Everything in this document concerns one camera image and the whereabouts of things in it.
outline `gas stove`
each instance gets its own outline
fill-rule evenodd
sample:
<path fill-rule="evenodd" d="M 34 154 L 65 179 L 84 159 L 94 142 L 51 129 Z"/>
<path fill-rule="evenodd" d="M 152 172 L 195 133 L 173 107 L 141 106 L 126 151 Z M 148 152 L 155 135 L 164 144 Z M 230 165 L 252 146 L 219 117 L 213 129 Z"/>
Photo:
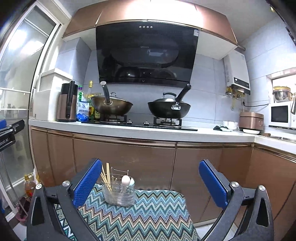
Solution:
<path fill-rule="evenodd" d="M 165 119 L 154 117 L 153 123 L 145 121 L 143 123 L 134 123 L 127 116 L 102 116 L 100 120 L 89 120 L 81 123 L 95 124 L 95 125 L 112 125 L 112 126 L 132 126 L 132 127 L 147 127 L 158 129 L 174 129 L 184 131 L 197 131 L 197 129 L 182 126 L 182 119 Z"/>

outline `utensil holder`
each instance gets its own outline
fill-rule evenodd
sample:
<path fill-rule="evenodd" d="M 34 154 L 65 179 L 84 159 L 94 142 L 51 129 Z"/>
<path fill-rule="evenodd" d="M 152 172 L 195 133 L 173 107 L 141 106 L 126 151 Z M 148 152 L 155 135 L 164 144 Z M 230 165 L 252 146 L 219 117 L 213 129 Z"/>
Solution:
<path fill-rule="evenodd" d="M 135 185 L 123 186 L 121 184 L 123 175 L 112 175 L 114 176 L 114 180 L 111 179 L 111 183 L 105 183 L 104 180 L 101 179 L 105 201 L 109 204 L 123 207 L 130 207 L 134 205 L 137 200 Z"/>

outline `chevron tablecloth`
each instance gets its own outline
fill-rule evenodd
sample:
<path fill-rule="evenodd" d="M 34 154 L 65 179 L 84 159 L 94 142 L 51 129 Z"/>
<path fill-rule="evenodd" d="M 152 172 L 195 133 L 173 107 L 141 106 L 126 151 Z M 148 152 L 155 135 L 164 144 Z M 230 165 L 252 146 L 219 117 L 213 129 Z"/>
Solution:
<path fill-rule="evenodd" d="M 96 184 L 85 204 L 78 208 L 101 241 L 199 241 L 186 209 L 184 196 L 175 191 L 136 191 L 131 207 L 106 203 L 102 186 Z M 77 241 L 60 205 L 55 205 L 65 234 Z"/>

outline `screw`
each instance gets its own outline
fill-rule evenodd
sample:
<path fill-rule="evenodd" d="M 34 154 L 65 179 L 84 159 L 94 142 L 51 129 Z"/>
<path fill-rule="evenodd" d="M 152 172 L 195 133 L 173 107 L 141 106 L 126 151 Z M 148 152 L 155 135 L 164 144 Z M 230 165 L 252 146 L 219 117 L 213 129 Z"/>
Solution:
<path fill-rule="evenodd" d="M 238 188 L 239 183 L 238 182 L 231 182 L 231 186 L 233 186 L 234 188 Z"/>
<path fill-rule="evenodd" d="M 265 187 L 262 186 L 262 185 L 259 186 L 259 189 L 260 189 L 261 191 L 265 191 Z"/>
<path fill-rule="evenodd" d="M 40 188 L 42 188 L 42 184 L 41 183 L 38 183 L 35 187 L 35 189 L 39 190 Z"/>
<path fill-rule="evenodd" d="M 70 185 L 70 182 L 69 181 L 64 181 L 62 185 L 63 185 L 63 187 L 67 187 L 67 186 Z"/>

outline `electric kettle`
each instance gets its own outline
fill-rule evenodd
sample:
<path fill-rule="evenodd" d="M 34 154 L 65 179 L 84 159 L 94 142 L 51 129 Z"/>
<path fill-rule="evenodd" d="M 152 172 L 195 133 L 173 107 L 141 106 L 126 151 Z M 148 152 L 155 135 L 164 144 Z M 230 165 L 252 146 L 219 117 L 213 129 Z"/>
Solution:
<path fill-rule="evenodd" d="M 76 122 L 77 93 L 78 85 L 75 84 L 75 81 L 62 84 L 57 107 L 57 121 Z"/>

